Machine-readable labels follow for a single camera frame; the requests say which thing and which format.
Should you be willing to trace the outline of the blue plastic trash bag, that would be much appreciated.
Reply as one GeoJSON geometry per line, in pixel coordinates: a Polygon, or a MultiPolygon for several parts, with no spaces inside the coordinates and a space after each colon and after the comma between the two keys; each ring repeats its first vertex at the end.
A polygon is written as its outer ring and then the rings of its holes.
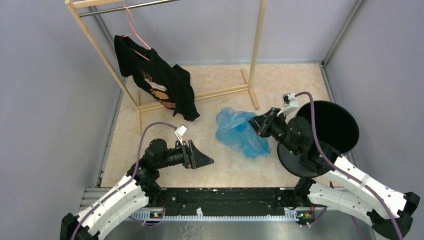
{"type": "Polygon", "coordinates": [[[266,138],[257,136],[248,120],[256,117],[254,112],[235,111],[231,107],[223,108],[215,117],[217,130],[215,138],[234,152],[245,158],[254,159],[271,154],[266,138]]]}

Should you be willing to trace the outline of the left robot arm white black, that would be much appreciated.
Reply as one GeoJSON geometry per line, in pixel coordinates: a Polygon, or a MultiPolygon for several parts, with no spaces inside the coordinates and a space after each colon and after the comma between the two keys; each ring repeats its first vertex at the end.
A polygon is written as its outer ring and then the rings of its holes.
{"type": "Polygon", "coordinates": [[[173,148],[164,139],[149,143],[140,158],[106,194],[76,215],[61,220],[61,240],[103,240],[137,210],[160,202],[159,170],[175,165],[197,169],[215,161],[202,153],[192,140],[176,141],[173,148]]]}

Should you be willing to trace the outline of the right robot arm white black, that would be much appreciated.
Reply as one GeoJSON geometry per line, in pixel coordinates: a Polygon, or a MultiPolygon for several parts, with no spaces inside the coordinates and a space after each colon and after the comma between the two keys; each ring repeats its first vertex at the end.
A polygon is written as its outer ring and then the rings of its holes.
{"type": "Polygon", "coordinates": [[[248,123],[261,138],[274,138],[283,167],[300,178],[293,192],[299,206],[324,205],[358,218],[382,237],[402,240],[413,223],[420,197],[394,190],[365,173],[346,153],[358,142],[359,128],[344,108],[318,101],[291,120],[272,108],[248,123]]]}

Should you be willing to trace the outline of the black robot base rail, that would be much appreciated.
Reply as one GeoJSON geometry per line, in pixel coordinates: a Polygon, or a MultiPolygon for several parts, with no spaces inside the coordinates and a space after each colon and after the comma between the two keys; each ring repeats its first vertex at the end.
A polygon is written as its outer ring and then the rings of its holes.
{"type": "Polygon", "coordinates": [[[157,200],[133,211],[127,221],[145,224],[159,222],[297,222],[300,216],[311,213],[313,221],[322,210],[334,207],[323,205],[294,206],[291,187],[168,187],[162,188],[157,200]]]}

